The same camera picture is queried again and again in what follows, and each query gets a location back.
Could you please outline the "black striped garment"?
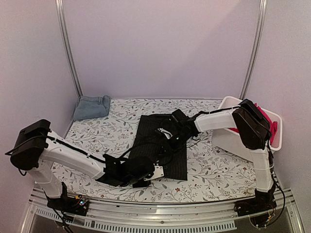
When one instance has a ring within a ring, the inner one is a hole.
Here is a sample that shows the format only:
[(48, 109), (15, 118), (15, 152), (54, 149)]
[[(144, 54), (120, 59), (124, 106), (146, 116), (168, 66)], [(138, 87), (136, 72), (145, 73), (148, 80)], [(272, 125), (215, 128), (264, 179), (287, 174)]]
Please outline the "black striped garment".
[(153, 163), (163, 167), (165, 178), (186, 181), (188, 179), (186, 146), (182, 145), (177, 151), (169, 149), (167, 138), (159, 129), (172, 134), (177, 132), (173, 123), (169, 121), (168, 114), (142, 115), (133, 144), (138, 147), (129, 152), (128, 158), (146, 156)]

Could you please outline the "light blue denim skirt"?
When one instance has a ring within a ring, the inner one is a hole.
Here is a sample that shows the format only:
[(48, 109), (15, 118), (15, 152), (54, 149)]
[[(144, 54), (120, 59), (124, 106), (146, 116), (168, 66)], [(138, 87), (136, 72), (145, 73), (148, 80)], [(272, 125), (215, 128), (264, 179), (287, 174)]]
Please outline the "light blue denim skirt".
[(111, 98), (109, 96), (81, 96), (75, 106), (73, 120), (84, 120), (106, 117), (110, 112)]

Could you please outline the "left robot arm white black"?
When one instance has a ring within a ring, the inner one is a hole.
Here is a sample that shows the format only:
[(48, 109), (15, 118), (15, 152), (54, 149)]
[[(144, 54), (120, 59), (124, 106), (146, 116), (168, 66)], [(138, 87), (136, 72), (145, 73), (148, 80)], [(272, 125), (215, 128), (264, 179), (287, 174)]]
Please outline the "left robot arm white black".
[(65, 195), (65, 186), (53, 175), (47, 161), (71, 167), (97, 182), (124, 186), (153, 176), (156, 168), (146, 156), (133, 159), (115, 158), (108, 154), (98, 156), (67, 142), (50, 129), (50, 122), (41, 119), (20, 130), (14, 147), (5, 153), (11, 164), (26, 171), (52, 198), (62, 211), (72, 207)]

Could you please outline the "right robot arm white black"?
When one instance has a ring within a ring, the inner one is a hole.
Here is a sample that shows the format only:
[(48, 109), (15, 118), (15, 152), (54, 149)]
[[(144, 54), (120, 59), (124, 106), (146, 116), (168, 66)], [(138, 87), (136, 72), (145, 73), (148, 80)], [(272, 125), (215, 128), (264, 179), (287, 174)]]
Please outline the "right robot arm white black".
[(192, 117), (177, 109), (169, 116), (169, 122), (176, 128), (172, 133), (163, 127), (157, 128), (173, 150), (177, 150), (190, 138), (210, 130), (235, 128), (240, 141), (252, 157), (256, 175), (256, 191), (260, 194), (252, 199), (251, 207), (261, 212), (270, 204), (266, 193), (273, 193), (273, 159), (270, 149), (270, 123), (258, 107), (248, 99), (236, 106), (206, 112), (200, 111)]

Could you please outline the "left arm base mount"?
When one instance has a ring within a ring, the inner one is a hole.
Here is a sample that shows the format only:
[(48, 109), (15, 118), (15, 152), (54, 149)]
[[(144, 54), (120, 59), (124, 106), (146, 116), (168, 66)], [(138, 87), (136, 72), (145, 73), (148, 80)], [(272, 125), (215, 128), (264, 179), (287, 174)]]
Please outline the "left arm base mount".
[(70, 213), (79, 216), (86, 216), (89, 208), (89, 198), (83, 195), (69, 197), (67, 193), (67, 186), (61, 182), (62, 193), (58, 198), (50, 198), (47, 196), (50, 208), (61, 211), (62, 213)]

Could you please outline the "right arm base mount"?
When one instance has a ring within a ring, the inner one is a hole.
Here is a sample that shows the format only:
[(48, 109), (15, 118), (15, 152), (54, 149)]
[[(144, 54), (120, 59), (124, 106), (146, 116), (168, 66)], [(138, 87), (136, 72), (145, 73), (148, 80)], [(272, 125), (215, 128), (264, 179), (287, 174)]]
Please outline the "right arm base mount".
[(274, 190), (267, 193), (255, 190), (255, 197), (247, 200), (235, 202), (234, 211), (238, 216), (246, 216), (265, 212), (262, 215), (250, 217), (251, 224), (256, 228), (266, 228), (274, 216), (276, 201), (274, 199)]

